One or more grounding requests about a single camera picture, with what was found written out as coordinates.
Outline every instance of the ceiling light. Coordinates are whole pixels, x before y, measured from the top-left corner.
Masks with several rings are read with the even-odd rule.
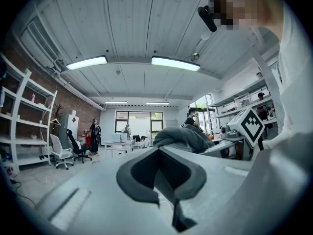
[[[127,104],[127,101],[104,101],[106,104]]]
[[[178,60],[178,59],[173,59],[173,58],[167,58],[167,57],[157,57],[153,56],[151,60],[151,64],[153,65],[163,65],[163,66],[169,66],[169,67],[175,67],[175,68],[180,68],[180,69],[185,69],[185,70],[190,70],[190,71],[197,71],[200,69],[200,65]]]
[[[168,103],[162,103],[162,102],[146,102],[146,104],[162,104],[162,105],[168,105]]]
[[[69,70],[75,70],[75,69],[92,66],[92,65],[102,65],[102,64],[106,64],[107,62],[108,61],[107,61],[106,56],[98,56],[98,57],[92,57],[92,58],[88,58],[82,61],[70,63],[67,65],[67,68]]]

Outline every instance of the gray floor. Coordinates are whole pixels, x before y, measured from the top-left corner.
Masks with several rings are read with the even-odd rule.
[[[111,159],[111,152],[107,151],[107,153],[105,153],[103,147],[99,148],[98,153],[98,156],[91,156],[92,161],[84,159],[84,164],[81,162],[81,159],[77,159],[74,162],[74,166],[67,164],[68,170],[66,170],[62,164],[59,165],[59,168],[57,169],[54,166],[54,163],[49,165],[48,162],[21,166],[20,173],[14,177],[14,180],[22,183],[22,186],[18,189],[18,193],[32,199],[35,204],[37,204],[40,199],[53,188],[57,187],[78,172],[85,170],[89,166],[93,166],[95,163],[93,164],[92,162]],[[31,207],[34,207],[31,201],[25,198],[21,199]]]

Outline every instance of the brick wall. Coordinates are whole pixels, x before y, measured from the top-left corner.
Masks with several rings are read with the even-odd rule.
[[[13,37],[9,37],[4,45],[3,45],[3,54],[11,61],[13,65],[15,65],[21,71],[25,71],[28,68],[32,74],[31,79],[35,82],[46,88],[47,90],[54,92],[58,91],[55,104],[61,104],[62,110],[60,113],[64,115],[70,114],[72,110],[76,110],[76,115],[79,117],[78,124],[78,134],[83,134],[84,129],[89,129],[92,119],[100,119],[100,110],[92,107],[85,101],[81,100],[67,89],[65,89],[62,85],[57,83],[49,74],[44,72],[40,67],[38,67],[24,52],[19,43],[15,41]],[[14,78],[7,76],[5,79],[3,86],[7,89],[16,92],[18,89],[19,82]],[[41,95],[35,93],[33,90],[26,88],[23,97],[31,100],[32,94],[35,94],[35,103],[45,103],[45,98]],[[5,104],[2,109],[2,113],[12,112],[13,99],[6,96]],[[19,107],[19,115],[21,119],[25,119],[32,122],[39,122],[42,118],[42,111],[38,111],[33,109],[27,105],[20,104]],[[0,118],[0,133],[1,134],[9,134],[9,125],[10,121],[4,118]],[[47,124],[48,119],[47,116],[43,120],[43,124]],[[55,125],[54,134],[58,135],[58,126]],[[37,135],[39,137],[40,128],[36,126],[25,125],[22,123],[17,124],[17,137],[30,137],[30,135]]]

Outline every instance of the gray cloth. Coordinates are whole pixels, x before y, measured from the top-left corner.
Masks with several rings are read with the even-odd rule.
[[[201,153],[215,144],[198,128],[187,124],[184,128],[170,127],[161,130],[153,145],[154,147],[168,145],[184,151]]]

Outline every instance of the rectangular light fixture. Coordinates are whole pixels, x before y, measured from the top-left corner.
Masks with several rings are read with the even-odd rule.
[[[161,105],[168,105],[168,103],[162,103],[162,102],[146,102],[146,104],[161,104]]]
[[[104,101],[106,104],[127,104],[127,101]]]
[[[175,67],[175,68],[180,68],[180,69],[185,69],[185,70],[190,70],[190,71],[197,71],[200,69],[200,65],[198,64],[182,61],[179,59],[158,57],[158,56],[152,57],[151,64]]]
[[[92,58],[88,58],[82,61],[70,63],[67,65],[67,68],[69,70],[75,70],[75,69],[92,66],[92,65],[102,65],[102,64],[106,64],[107,62],[108,61],[107,61],[106,56],[98,56],[98,57],[92,57]]]

